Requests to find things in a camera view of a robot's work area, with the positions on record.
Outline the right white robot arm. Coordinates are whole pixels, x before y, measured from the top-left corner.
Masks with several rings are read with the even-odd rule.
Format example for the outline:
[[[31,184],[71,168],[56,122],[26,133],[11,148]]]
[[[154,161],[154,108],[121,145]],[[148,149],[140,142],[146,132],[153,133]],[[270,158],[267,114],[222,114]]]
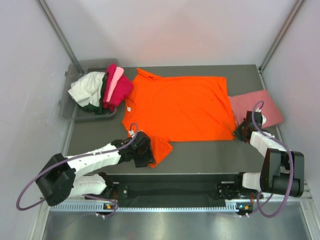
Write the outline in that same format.
[[[260,172],[241,172],[235,177],[233,192],[245,198],[251,191],[285,195],[291,184],[289,196],[299,198],[304,192],[305,157],[298,151],[287,151],[275,137],[262,131],[261,112],[247,111],[243,122],[233,132],[236,139],[250,144],[263,157]]]

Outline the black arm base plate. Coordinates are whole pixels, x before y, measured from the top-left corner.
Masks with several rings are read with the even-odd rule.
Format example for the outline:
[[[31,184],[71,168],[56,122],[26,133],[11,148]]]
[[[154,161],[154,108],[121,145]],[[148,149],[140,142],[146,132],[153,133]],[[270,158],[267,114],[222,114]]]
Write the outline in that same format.
[[[129,208],[224,207],[227,200],[256,199],[256,190],[240,191],[238,173],[222,174],[111,174],[115,198]]]

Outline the orange t shirt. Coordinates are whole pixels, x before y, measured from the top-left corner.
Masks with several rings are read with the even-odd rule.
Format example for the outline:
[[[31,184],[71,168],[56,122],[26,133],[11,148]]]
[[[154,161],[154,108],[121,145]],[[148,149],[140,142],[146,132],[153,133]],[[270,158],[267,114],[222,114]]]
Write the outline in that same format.
[[[221,76],[163,77],[137,68],[125,99],[122,124],[136,123],[151,139],[155,168],[173,150],[172,142],[231,141],[236,129]]]

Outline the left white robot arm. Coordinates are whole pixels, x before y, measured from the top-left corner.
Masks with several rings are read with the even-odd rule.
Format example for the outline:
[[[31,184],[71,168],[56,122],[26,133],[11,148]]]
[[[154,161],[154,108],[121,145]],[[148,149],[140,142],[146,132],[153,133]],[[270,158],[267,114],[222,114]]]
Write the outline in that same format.
[[[35,181],[49,206],[56,206],[69,197],[100,195],[109,198],[114,191],[104,174],[91,174],[104,167],[133,161],[136,168],[155,162],[151,139],[142,131],[125,140],[111,143],[75,156],[55,154]]]

